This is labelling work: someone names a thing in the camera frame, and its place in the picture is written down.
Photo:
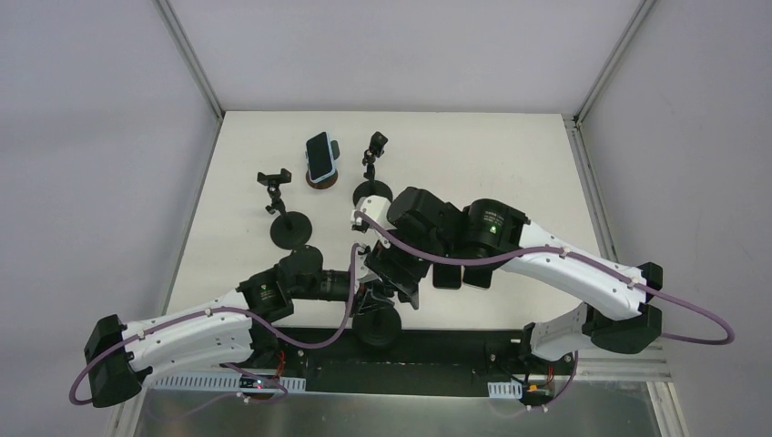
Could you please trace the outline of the black phone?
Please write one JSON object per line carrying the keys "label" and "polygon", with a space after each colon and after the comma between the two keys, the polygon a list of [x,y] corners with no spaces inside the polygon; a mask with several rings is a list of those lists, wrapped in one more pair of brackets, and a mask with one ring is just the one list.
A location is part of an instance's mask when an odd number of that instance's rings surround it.
{"label": "black phone", "polygon": [[492,269],[465,268],[462,274],[462,283],[480,290],[488,290],[492,285]]}
{"label": "black phone", "polygon": [[459,290],[462,287],[463,267],[434,264],[432,286],[437,290]]}

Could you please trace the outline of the black round-base phone stand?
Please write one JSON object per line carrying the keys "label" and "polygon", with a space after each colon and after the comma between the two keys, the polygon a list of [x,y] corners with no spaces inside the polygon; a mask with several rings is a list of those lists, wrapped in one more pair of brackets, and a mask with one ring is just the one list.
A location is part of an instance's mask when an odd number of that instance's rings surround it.
{"label": "black round-base phone stand", "polygon": [[352,194],[352,203],[354,206],[358,205],[361,199],[369,196],[383,197],[389,201],[393,201],[391,188],[386,183],[376,178],[375,162],[382,156],[387,143],[388,138],[380,131],[376,131],[372,134],[368,148],[364,151],[362,157],[362,165],[365,167],[363,173],[365,181],[361,182],[354,189]]}

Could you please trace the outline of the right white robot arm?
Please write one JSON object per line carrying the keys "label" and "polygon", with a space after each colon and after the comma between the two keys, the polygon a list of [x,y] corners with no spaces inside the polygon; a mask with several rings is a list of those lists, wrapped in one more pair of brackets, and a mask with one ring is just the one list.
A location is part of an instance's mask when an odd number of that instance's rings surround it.
{"label": "right white robot arm", "polygon": [[425,278],[438,290],[486,290],[497,271],[576,298],[574,310],[523,328],[516,358],[530,373],[584,349],[637,354],[661,336],[663,315],[651,302],[662,287],[659,265],[631,267],[597,257],[500,201],[482,198],[457,208],[409,187],[394,199],[360,199],[351,225],[376,233],[365,268],[409,303],[416,302]]}

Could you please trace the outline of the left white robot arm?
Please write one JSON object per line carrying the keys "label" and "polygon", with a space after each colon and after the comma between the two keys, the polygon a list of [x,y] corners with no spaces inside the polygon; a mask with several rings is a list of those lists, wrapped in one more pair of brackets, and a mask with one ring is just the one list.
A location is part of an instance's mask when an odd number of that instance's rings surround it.
{"label": "left white robot arm", "polygon": [[[326,348],[360,316],[394,304],[395,286],[365,264],[370,253],[354,245],[348,269],[324,269],[320,250],[303,246],[196,307],[132,322],[106,316],[86,342],[86,366],[69,400],[106,408],[177,371],[244,361],[267,368],[277,359],[280,342],[302,350]],[[344,303],[340,326],[322,341],[290,337],[273,324],[293,314],[295,300]]]}

